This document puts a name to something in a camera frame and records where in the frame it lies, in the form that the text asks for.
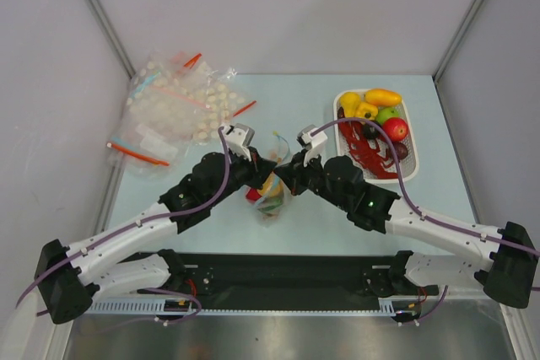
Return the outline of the orange toy fruit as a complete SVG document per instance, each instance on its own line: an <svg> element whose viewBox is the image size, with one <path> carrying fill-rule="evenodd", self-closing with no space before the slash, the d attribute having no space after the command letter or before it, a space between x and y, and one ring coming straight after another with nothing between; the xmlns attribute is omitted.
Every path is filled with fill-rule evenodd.
<svg viewBox="0 0 540 360"><path fill-rule="evenodd" d="M274 197L283 193L281 180L276 176L270 176L261 188L261 195L266 197Z"/></svg>

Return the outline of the red strawberry toy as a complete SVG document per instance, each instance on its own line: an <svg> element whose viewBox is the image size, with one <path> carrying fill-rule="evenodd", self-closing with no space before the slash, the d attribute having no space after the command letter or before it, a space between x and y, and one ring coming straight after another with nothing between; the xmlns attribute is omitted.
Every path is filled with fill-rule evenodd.
<svg viewBox="0 0 540 360"><path fill-rule="evenodd" d="M248 201L257 201L262 197L259 190L250 188L246 193L246 199Z"/></svg>

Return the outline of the green pear toy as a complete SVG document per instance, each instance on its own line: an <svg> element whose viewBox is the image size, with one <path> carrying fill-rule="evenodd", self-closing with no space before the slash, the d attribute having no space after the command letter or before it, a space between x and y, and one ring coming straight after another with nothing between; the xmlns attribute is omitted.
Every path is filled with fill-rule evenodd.
<svg viewBox="0 0 540 360"><path fill-rule="evenodd" d="M266 200L258 206L257 210L265 215L277 215L283 204L282 199Z"/></svg>

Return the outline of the clear blue-zipper bag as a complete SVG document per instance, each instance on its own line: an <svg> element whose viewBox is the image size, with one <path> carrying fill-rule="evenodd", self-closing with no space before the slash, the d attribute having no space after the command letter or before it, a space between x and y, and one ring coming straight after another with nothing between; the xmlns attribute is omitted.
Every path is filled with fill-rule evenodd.
<svg viewBox="0 0 540 360"><path fill-rule="evenodd" d="M275 142L268 150L267 158L277 166L289 163L292 158L289 142L278 132L274 132L273 137ZM289 204L291 195L283 181L271 173L262 187L247 187L245 199L256 213L258 223L269 228L277 222L281 212Z"/></svg>

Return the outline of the brown longan bunch toy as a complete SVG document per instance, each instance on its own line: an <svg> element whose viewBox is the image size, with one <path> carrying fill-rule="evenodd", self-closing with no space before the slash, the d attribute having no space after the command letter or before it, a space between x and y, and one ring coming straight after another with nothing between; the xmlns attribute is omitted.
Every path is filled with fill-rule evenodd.
<svg viewBox="0 0 540 360"><path fill-rule="evenodd" d="M278 219L278 217L279 217L278 214L272 214L272 213L263 213L262 214L262 219L264 221L273 221L273 220Z"/></svg>

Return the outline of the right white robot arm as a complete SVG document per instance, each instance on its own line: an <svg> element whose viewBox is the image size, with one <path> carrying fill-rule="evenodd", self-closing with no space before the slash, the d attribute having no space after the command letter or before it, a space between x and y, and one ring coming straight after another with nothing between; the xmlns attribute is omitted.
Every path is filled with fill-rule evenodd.
<svg viewBox="0 0 540 360"><path fill-rule="evenodd" d="M346 156L306 163L297 153L274 173L293 195L311 191L344 211L358 228L416 239L446 252L438 259L398 254L398 267L389 272L396 292L446 285L480 289L494 301L517 309L529 304L538 258L521 225L497 228L428 214L396 192L365 181L362 170Z"/></svg>

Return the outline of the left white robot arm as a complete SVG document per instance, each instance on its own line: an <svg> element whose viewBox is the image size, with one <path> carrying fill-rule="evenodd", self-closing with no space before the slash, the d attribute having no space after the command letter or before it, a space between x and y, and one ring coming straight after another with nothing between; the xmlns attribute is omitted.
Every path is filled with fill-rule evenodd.
<svg viewBox="0 0 540 360"><path fill-rule="evenodd" d="M75 320L109 296L152 288L184 291L186 267L173 250L140 260L132 255L204 221L213 207L240 188L262 187L276 165L255 148L249 148L247 157L208 153L178 185L132 220L69 246L57 239L46 244L35 281L52 323Z"/></svg>

